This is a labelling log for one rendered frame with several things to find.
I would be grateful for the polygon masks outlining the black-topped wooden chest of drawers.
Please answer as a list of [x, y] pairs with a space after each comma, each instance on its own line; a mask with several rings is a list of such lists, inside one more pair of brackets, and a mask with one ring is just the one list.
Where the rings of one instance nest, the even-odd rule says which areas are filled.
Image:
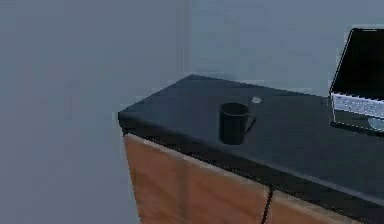
[[[219, 139], [219, 108], [227, 102], [256, 117], [240, 145]], [[384, 137], [332, 127], [324, 97], [189, 75], [120, 111], [118, 120], [125, 134], [363, 224], [384, 224]]]

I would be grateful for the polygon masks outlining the black mug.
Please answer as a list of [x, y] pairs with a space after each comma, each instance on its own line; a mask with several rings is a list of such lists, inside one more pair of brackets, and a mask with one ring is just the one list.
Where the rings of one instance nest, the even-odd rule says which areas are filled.
[[227, 145], [240, 145], [252, 129], [256, 117], [241, 103], [224, 103], [219, 109], [219, 139]]

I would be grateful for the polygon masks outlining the open black laptop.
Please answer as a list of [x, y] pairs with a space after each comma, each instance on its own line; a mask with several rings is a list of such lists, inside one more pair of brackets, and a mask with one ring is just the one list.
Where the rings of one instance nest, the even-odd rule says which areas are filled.
[[329, 88], [331, 123], [384, 136], [384, 28], [352, 28]]

